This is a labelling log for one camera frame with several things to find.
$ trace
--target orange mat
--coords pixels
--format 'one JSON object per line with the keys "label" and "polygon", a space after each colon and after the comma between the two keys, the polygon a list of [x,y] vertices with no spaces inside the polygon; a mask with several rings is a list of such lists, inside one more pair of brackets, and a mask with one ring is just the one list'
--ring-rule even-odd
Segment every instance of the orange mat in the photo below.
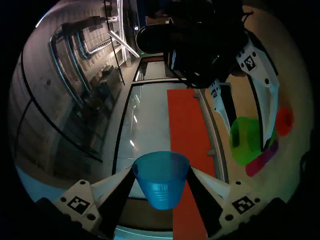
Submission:
{"label": "orange mat", "polygon": [[[171,151],[183,154],[195,168],[215,176],[211,149],[199,102],[193,89],[167,90]],[[173,209],[174,240],[206,240],[206,229],[186,182],[180,203]]]}

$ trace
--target concrete wall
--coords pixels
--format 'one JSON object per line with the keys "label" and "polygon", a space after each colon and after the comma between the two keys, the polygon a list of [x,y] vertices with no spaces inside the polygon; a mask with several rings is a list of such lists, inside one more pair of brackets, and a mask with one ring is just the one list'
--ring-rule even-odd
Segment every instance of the concrete wall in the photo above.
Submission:
{"label": "concrete wall", "polygon": [[[90,16],[105,17],[102,1],[64,1],[58,3],[34,29],[24,46],[24,69],[31,91],[46,115],[61,130],[64,129],[66,120],[74,107],[74,102],[54,66],[49,51],[49,40],[61,24],[83,20]],[[103,28],[95,31],[85,30],[84,36],[88,48],[90,49],[108,39],[107,31],[105,24],[103,24]],[[58,42],[57,48],[73,87],[81,94],[83,86],[72,67],[64,41]],[[99,76],[101,68],[106,64],[116,65],[111,46],[105,48],[90,60],[81,60],[80,56],[78,58],[89,80],[96,75]],[[18,123],[29,99],[30,95],[23,82],[19,59],[10,88],[8,113],[10,126],[8,130],[12,146],[14,145]],[[32,103],[22,123],[16,163],[35,179],[52,186],[68,188],[72,185],[72,182],[57,181],[56,178],[52,177],[59,140],[60,135],[45,121]]]}

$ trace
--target glass pane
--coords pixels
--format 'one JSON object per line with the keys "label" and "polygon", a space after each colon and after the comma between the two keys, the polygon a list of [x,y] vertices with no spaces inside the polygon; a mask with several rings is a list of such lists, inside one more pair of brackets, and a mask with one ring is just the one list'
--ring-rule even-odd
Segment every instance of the glass pane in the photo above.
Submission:
{"label": "glass pane", "polygon": [[163,78],[176,78],[169,70],[164,61],[160,62],[143,62],[140,64],[136,81],[163,79]]}
{"label": "glass pane", "polygon": [[[170,151],[167,90],[186,89],[183,83],[153,83],[132,88],[122,127],[116,172],[131,166],[140,156]],[[135,181],[131,197],[144,198]]]}

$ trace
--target silver pipe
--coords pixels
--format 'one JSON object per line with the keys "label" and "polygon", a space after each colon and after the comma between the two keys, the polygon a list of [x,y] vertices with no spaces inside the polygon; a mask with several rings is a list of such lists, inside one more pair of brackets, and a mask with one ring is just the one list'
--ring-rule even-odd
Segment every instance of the silver pipe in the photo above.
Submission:
{"label": "silver pipe", "polygon": [[78,57],[74,53],[74,45],[73,45],[73,41],[71,39],[71,36],[65,36],[64,37],[64,41],[66,42],[66,46],[67,46],[67,49],[68,49],[68,52],[69,52],[69,56],[71,57],[73,67],[77,70],[78,77],[82,81],[85,89],[91,95],[92,89],[91,89],[90,83],[88,82],[88,80],[86,78],[86,75],[84,74],[84,72],[83,72],[83,70],[82,70],[82,68],[80,66]]}
{"label": "silver pipe", "polygon": [[118,21],[118,16],[108,17],[108,22],[117,22],[117,21]]}
{"label": "silver pipe", "polygon": [[92,58],[92,56],[94,56],[95,54],[97,54],[98,52],[105,49],[107,46],[111,44],[111,38],[109,38],[106,41],[98,44],[97,46],[89,50],[84,39],[83,32],[77,32],[77,39],[79,42],[80,52],[85,59]]}
{"label": "silver pipe", "polygon": [[59,75],[62,79],[62,81],[64,82],[64,84],[66,85],[69,93],[71,94],[71,96],[73,97],[73,99],[76,101],[76,103],[82,108],[83,107],[83,101],[82,99],[80,98],[80,96],[76,93],[75,89],[73,88],[72,84],[71,84],[71,81],[70,79],[68,78],[64,68],[63,68],[63,65],[62,65],[62,62],[61,62],[61,59],[59,58],[58,56],[58,51],[57,51],[57,46],[56,46],[56,41],[62,36],[62,32],[61,31],[55,31],[53,33],[53,35],[51,36],[50,38],[50,41],[49,41],[49,46],[50,46],[50,51],[51,51],[51,54],[52,54],[52,58],[53,58],[53,61],[57,67],[57,70],[59,72]]}

